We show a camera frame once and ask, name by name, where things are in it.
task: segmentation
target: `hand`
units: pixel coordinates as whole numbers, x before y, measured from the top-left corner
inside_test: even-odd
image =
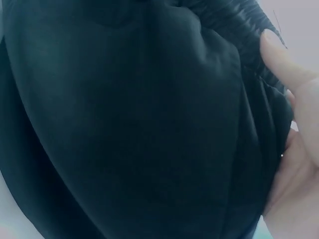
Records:
[[[264,212],[274,239],[319,238],[319,74],[290,56],[266,30],[261,54],[267,67],[288,88],[299,131],[291,129]]]

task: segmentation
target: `dark cloth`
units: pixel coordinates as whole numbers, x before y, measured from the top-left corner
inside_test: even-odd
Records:
[[[0,170],[45,239],[250,239],[292,119],[254,0],[3,0]]]

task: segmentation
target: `fingernail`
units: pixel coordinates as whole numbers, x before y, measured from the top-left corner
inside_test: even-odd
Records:
[[[275,47],[284,48],[285,46],[282,44],[280,38],[271,30],[266,29],[264,31],[264,35],[266,40]]]

